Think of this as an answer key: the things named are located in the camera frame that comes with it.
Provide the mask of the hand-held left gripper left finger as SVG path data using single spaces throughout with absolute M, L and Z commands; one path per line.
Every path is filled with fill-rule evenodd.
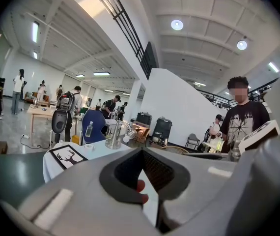
M 30 194 L 19 209 L 0 201 L 27 236 L 158 236 L 141 205 L 121 203 L 103 189 L 101 170 L 130 150 L 81 162 Z

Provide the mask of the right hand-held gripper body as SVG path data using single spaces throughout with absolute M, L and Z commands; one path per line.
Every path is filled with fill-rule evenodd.
M 280 128 L 276 120 L 267 121 L 257 130 L 246 135 L 242 140 L 236 140 L 229 151 L 229 159 L 238 162 L 241 155 L 248 150 L 258 148 L 262 143 L 270 138 L 280 135 Z

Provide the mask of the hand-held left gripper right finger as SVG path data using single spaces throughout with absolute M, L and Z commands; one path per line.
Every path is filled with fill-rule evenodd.
M 280 235 L 280 136 L 245 152 L 237 163 L 165 153 L 187 168 L 190 183 L 173 200 L 157 201 L 144 236 Z

